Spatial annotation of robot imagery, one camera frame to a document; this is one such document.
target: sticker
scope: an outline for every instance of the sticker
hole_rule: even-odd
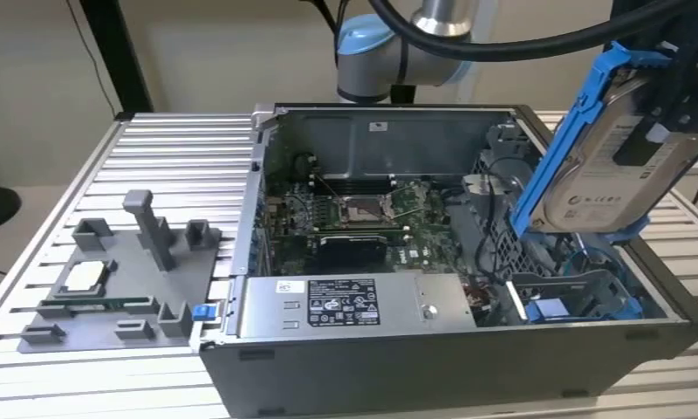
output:
[[[632,197],[651,182],[656,168],[670,157],[676,143],[663,144],[643,166],[618,166],[612,155],[632,132],[640,116],[619,117],[600,149],[591,153],[571,182],[558,190],[556,209],[560,226],[604,228],[632,204]]]
[[[307,323],[313,327],[379,325],[374,279],[307,281]]]
[[[301,294],[305,292],[305,281],[277,281],[278,294]]]
[[[378,133],[387,131],[387,122],[370,122],[370,132]]]

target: warning label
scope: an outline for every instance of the warning label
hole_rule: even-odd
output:
[[[307,323],[313,327],[379,325],[374,279],[307,281]]]

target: white label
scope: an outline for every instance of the white label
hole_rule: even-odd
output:
[[[378,133],[381,131],[387,131],[387,122],[370,122],[370,132]]]
[[[305,292],[305,281],[277,281],[278,294],[301,294]]]
[[[610,227],[672,153],[676,144],[666,143],[643,166],[618,166],[612,162],[611,157],[639,121],[640,117],[634,115],[618,118],[600,149],[576,173],[575,181],[563,192],[559,191],[556,208],[562,225]]]

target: metal slotted table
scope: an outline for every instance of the metal slotted table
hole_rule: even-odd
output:
[[[563,113],[539,113],[552,129]],[[150,189],[171,225],[206,218],[223,231],[210,300],[227,292],[230,256],[251,144],[249,114],[138,114],[114,124],[0,284],[0,418],[227,417],[203,365],[187,347],[17,353],[15,334],[74,249],[82,217],[130,229],[127,189]],[[670,192],[642,237],[698,299],[698,210]],[[698,343],[683,356],[640,365],[596,399],[417,412],[418,418],[698,417]],[[409,417],[409,413],[383,415]]]

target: white wall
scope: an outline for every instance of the white wall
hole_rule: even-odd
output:
[[[598,24],[611,0],[498,0],[489,42],[542,38]],[[600,48],[514,63],[479,64],[473,88],[478,103],[524,103],[568,109]]]
[[[0,184],[77,173],[113,119],[91,68],[63,0],[0,0]]]
[[[607,16],[607,2],[498,0],[491,40],[594,23]],[[419,0],[395,4],[409,14]],[[258,101],[335,99],[331,37],[307,3],[123,0],[122,8],[157,110],[249,112]],[[369,11],[365,1],[351,2],[350,15]],[[485,65],[473,100],[566,108],[592,54]],[[454,100],[454,86],[418,91],[418,102]],[[63,0],[0,0],[0,183],[69,182],[109,123]]]
[[[335,10],[337,1],[329,1]],[[419,1],[397,1],[410,15]],[[247,112],[257,102],[335,101],[333,39],[297,0],[134,0],[123,15],[151,99],[174,112]],[[347,17],[371,11],[353,1]],[[454,100],[454,86],[419,101]]]

